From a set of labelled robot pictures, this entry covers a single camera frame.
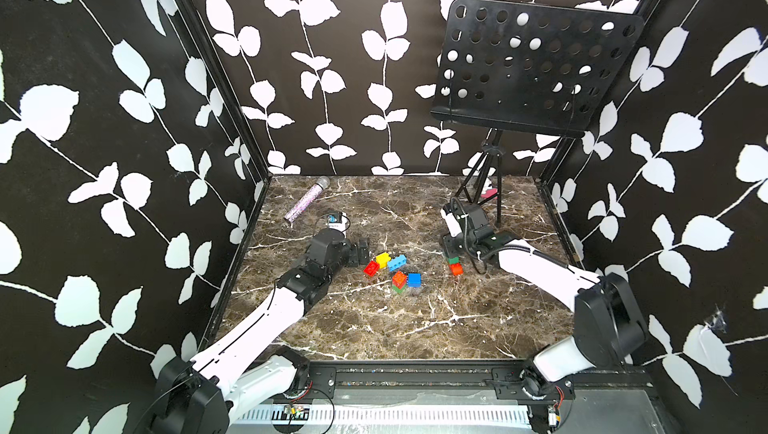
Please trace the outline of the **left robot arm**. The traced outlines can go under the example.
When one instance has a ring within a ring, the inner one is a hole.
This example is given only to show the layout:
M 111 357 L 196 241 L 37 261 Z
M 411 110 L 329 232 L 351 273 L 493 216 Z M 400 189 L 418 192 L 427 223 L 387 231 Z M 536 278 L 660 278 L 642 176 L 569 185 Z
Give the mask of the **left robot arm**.
M 309 362 L 282 348 L 256 359 L 326 295 L 344 267 L 366 266 L 369 241 L 323 228 L 276 279 L 266 299 L 226 335 L 189 360 L 174 357 L 160 371 L 154 399 L 137 433 L 225 433 L 248 410 L 277 394 L 309 390 Z

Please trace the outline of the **orange-red square lego brick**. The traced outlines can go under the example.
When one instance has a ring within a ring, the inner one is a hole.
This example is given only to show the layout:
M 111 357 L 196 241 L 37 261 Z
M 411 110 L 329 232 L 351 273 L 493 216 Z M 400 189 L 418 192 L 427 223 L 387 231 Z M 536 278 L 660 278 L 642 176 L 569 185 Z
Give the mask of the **orange-red square lego brick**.
M 408 276 L 402 271 L 396 271 L 392 276 L 392 285 L 398 290 L 402 290 L 408 282 Z

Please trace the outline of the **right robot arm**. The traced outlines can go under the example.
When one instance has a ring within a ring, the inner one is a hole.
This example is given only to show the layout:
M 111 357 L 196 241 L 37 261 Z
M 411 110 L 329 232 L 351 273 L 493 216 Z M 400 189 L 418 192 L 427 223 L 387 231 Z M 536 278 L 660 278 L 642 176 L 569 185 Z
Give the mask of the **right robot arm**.
M 440 214 L 448 228 L 441 240 L 448 259 L 465 254 L 484 267 L 496 266 L 534 284 L 572 312 L 572 334 L 533 355 L 519 374 L 529 392 L 538 395 L 591 368 L 619 367 L 647 341 L 647 322 L 624 277 L 578 268 L 510 231 L 495 230 L 479 204 L 453 198 Z

